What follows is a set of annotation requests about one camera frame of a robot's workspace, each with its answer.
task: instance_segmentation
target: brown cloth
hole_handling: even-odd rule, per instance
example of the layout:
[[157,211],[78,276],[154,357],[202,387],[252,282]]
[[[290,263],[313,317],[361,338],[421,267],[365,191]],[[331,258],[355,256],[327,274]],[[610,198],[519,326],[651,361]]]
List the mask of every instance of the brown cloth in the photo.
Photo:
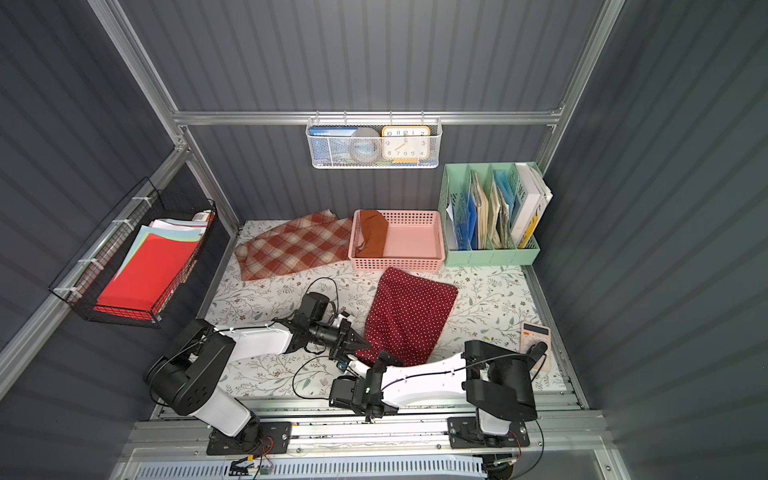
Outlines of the brown cloth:
[[376,210],[360,211],[362,246],[357,247],[356,258],[381,258],[384,256],[386,232],[389,222]]

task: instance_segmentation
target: analog clock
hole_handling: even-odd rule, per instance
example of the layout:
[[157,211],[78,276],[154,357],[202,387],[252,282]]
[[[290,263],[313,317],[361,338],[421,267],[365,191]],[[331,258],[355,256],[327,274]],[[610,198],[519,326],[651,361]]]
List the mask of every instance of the analog clock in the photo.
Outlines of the analog clock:
[[394,164],[429,158],[429,127],[389,125],[382,128],[382,156]]

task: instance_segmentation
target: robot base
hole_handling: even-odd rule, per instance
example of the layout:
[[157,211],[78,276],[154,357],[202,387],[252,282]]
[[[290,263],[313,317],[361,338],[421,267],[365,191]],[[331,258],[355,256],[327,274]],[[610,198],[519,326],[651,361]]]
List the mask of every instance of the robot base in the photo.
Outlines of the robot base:
[[[506,438],[480,433],[476,417],[449,417],[448,431],[452,449],[476,449],[478,446],[515,448],[518,446],[514,437]],[[511,431],[517,436],[521,447],[527,447],[531,444],[524,422],[512,422]]]
[[[257,432],[248,432],[249,429],[256,429]],[[255,423],[252,425],[246,425],[243,431],[238,434],[237,437],[228,437],[222,432],[215,430],[210,434],[208,442],[208,448],[206,453],[208,455],[258,455],[262,453],[262,443],[266,449],[269,449],[272,443],[272,439],[275,443],[272,446],[270,454],[273,453],[285,453],[288,451],[288,442],[290,442],[290,422],[263,422]],[[243,441],[243,437],[251,436],[254,441]]]

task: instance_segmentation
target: table surface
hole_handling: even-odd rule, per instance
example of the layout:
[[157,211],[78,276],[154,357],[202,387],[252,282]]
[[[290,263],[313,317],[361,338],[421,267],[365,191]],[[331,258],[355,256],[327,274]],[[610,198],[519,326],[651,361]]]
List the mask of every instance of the table surface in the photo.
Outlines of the table surface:
[[[286,220],[250,220],[240,232],[238,244],[285,223]],[[219,326],[263,325],[285,317],[298,307],[306,287],[316,278],[329,276],[339,285],[339,306],[356,317],[353,328],[363,334],[376,286],[383,271],[357,272],[349,261],[331,263],[292,275],[243,282],[234,255],[210,305],[206,320]],[[458,297],[445,323],[430,361],[463,351],[464,341],[481,339],[517,350],[520,323],[541,324],[531,292],[519,266],[443,267],[437,273],[413,273],[458,288]],[[321,280],[313,291],[330,299],[336,295],[333,283]],[[286,355],[263,355],[230,362],[219,385],[241,397],[294,397],[291,378],[314,355],[300,350]],[[302,396],[327,396],[333,379],[341,373],[327,358],[315,359],[296,376]],[[536,391],[567,389],[556,358],[551,370],[534,381]]]

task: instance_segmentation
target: pink plastic basket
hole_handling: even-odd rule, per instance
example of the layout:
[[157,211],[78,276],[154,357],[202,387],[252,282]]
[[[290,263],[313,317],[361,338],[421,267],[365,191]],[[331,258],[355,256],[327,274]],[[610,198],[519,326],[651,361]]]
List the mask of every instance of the pink plastic basket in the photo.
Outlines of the pink plastic basket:
[[390,266],[412,272],[440,270],[445,251],[442,246],[440,213],[433,210],[379,210],[389,222],[382,258],[355,258],[362,245],[360,210],[355,212],[349,259],[355,270],[384,270]]

